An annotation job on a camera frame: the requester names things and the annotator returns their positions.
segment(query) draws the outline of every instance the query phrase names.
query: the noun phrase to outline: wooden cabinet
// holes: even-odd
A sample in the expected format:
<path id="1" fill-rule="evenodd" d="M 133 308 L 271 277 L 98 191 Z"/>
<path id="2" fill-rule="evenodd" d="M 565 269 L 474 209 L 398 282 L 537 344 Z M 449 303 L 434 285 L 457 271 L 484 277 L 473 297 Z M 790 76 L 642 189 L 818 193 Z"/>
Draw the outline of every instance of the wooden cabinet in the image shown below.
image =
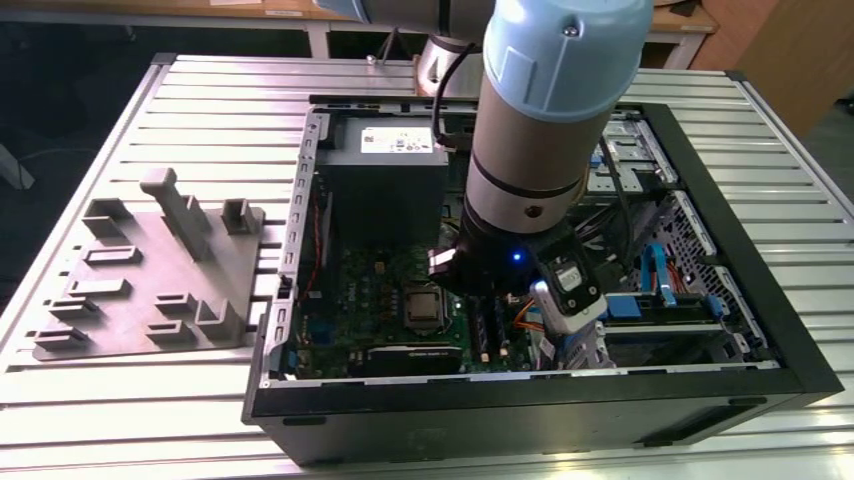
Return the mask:
<path id="1" fill-rule="evenodd" d="M 854 86 L 854 1 L 705 0 L 720 23 L 696 70 L 740 70 L 805 136 Z"/>

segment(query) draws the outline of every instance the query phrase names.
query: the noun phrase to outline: light blue robot joint cap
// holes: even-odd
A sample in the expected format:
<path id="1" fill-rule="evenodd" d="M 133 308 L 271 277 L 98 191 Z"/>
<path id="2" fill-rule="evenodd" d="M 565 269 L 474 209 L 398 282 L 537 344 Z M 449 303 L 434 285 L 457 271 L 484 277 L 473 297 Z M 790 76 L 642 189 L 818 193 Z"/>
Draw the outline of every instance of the light blue robot joint cap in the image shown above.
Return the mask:
<path id="1" fill-rule="evenodd" d="M 362 23 L 371 23 L 371 19 L 365 12 L 362 0 L 314 0 L 321 8 L 334 11 L 339 15 L 358 18 Z"/>
<path id="2" fill-rule="evenodd" d="M 593 118 L 629 89 L 652 24 L 652 0 L 497 0 L 484 42 L 496 91 L 538 120 Z"/>

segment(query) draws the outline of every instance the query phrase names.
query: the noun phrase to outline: blue latch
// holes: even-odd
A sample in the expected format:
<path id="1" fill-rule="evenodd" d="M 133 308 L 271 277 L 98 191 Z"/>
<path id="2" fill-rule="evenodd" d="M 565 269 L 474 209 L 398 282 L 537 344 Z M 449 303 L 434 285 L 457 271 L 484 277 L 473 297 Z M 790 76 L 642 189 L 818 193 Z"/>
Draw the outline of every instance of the blue latch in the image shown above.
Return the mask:
<path id="1" fill-rule="evenodd" d="M 641 318 L 641 307 L 632 295 L 606 295 L 609 314 L 613 318 Z"/>
<path id="2" fill-rule="evenodd" d="M 721 320 L 725 315 L 725 310 L 722 300 L 717 297 L 717 295 L 709 295 L 706 297 L 706 305 L 709 306 L 712 316 L 716 318 L 716 320 Z"/>
<path id="3" fill-rule="evenodd" d="M 650 266 L 656 267 L 656 287 L 653 286 L 653 271 L 650 271 Z M 650 243 L 641 256 L 641 290 L 645 292 L 657 292 L 661 290 L 665 306 L 677 306 L 677 298 L 673 295 L 670 275 L 668 273 L 668 255 L 660 243 Z"/>

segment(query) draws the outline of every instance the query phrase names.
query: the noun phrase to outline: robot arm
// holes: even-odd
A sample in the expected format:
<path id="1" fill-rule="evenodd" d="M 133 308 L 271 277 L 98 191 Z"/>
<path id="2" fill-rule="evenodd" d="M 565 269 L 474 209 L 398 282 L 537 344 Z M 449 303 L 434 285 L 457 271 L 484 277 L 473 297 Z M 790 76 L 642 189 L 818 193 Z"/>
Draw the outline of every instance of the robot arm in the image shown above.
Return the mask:
<path id="1" fill-rule="evenodd" d="M 596 318 L 602 292 L 564 219 L 585 194 L 590 157 L 636 76 L 652 0 L 315 2 L 365 22 L 482 38 L 461 236 L 457 248 L 432 258 L 432 276 L 458 293 L 530 289 L 546 300 L 544 280 L 565 317 L 589 311 Z"/>

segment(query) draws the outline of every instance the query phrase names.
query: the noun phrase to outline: slotted aluminum surface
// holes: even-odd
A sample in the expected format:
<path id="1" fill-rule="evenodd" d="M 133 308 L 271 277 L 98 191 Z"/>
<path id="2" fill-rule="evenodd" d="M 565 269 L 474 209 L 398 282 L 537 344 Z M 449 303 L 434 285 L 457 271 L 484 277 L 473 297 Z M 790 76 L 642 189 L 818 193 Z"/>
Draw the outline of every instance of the slotted aluminum surface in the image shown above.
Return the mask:
<path id="1" fill-rule="evenodd" d="M 87 199 L 151 210 L 137 181 L 171 166 L 203 207 L 247 197 L 267 211 L 253 322 L 275 268 L 310 93 L 406 95 L 408 63 L 181 56 L 153 66 L 0 321 L 0 473 L 209 478 L 298 475 L 241 423 L 251 348 L 39 364 L 26 332 L 89 232 Z M 854 457 L 854 228 L 851 204 L 790 143 L 749 87 L 717 72 L 644 71 L 626 100 L 673 108 L 848 392 L 772 414 L 690 447 L 347 467 L 371 478 L 844 478 Z"/>

